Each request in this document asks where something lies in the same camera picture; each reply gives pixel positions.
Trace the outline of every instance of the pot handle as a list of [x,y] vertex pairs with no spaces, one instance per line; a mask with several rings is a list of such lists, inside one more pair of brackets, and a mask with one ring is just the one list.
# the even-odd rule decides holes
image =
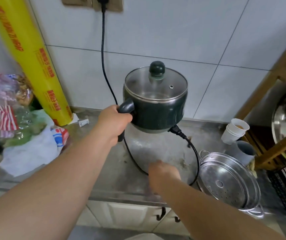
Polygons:
[[251,216],[262,219],[264,217],[264,211],[263,211],[261,204],[259,204],[258,207],[259,207],[259,212],[253,212],[249,210],[247,211],[247,213],[250,214]]
[[202,156],[202,152],[207,152],[207,154],[209,154],[210,152],[209,151],[205,151],[205,150],[201,150],[200,151],[200,157],[202,158],[203,156]]
[[[125,100],[117,109],[117,112],[121,114],[131,113],[134,110],[134,103],[131,98]],[[124,131],[117,137],[117,141],[123,141],[124,139]]]

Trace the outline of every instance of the wooden rack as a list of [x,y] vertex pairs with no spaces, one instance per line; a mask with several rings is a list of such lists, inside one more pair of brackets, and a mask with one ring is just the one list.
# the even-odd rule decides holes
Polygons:
[[[261,101],[264,95],[276,83],[277,79],[286,83],[286,50],[279,60],[267,74],[261,84],[252,93],[242,108],[237,112],[235,118],[244,120],[251,110]],[[255,166],[260,168],[263,164],[269,162],[286,150],[286,137],[275,144],[272,148],[255,158]]]

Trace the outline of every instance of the hand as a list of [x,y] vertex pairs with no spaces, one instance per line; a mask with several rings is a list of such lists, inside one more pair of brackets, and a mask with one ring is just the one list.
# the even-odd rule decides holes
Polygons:
[[159,193],[162,182],[166,183],[168,178],[181,180],[180,173],[176,167],[163,161],[150,163],[148,167],[148,179],[153,192]]
[[118,113],[117,105],[111,105],[102,110],[98,117],[96,128],[100,128],[102,133],[108,136],[111,145],[117,144],[117,136],[120,135],[126,125],[132,121],[132,115],[129,113]]

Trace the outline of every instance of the power cord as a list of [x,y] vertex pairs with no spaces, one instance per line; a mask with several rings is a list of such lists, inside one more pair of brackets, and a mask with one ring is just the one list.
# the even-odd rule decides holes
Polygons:
[[[117,103],[117,98],[113,92],[113,89],[109,83],[109,80],[106,76],[106,73],[105,73],[105,67],[104,67],[104,36],[105,36],[105,11],[106,11],[106,4],[109,2],[109,0],[97,0],[100,4],[101,4],[101,7],[102,7],[102,45],[101,45],[101,58],[102,58],[102,70],[103,70],[103,75],[104,75],[104,78],[105,78],[105,81],[113,95],[113,98],[114,98],[114,101],[115,101],[115,104],[118,105]],[[180,128],[177,126],[177,125],[174,125],[172,128],[169,129],[169,132],[172,132],[173,134],[176,134],[178,136],[180,136],[181,138],[185,139],[187,141],[187,143],[191,146],[191,148],[193,149],[195,155],[196,155],[196,160],[197,160],[197,172],[196,172],[196,176],[193,180],[192,183],[190,183],[189,185],[192,186],[196,181],[197,181],[197,178],[199,176],[199,173],[200,173],[200,160],[199,160],[199,155],[197,153],[197,150],[195,149],[194,145],[192,144],[192,142],[188,139],[188,137],[180,130]],[[129,149],[129,146],[127,145],[126,143],[126,140],[125,140],[125,137],[124,137],[124,143],[125,143],[125,146],[126,146],[126,149],[127,151],[129,152],[129,156],[131,157],[131,160],[133,161],[134,165],[137,167],[137,169],[145,174],[145,175],[149,175],[147,172],[145,172],[143,169],[141,169],[141,167],[137,164],[137,162],[134,160],[133,156],[132,156],[132,153],[130,152],[130,149]]]

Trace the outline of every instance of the person's right arm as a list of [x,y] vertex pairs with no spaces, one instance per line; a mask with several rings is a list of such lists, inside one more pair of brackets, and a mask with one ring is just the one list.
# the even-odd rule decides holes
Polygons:
[[152,190],[173,209],[193,239],[285,240],[253,217],[183,183],[178,170],[158,161],[149,166]]

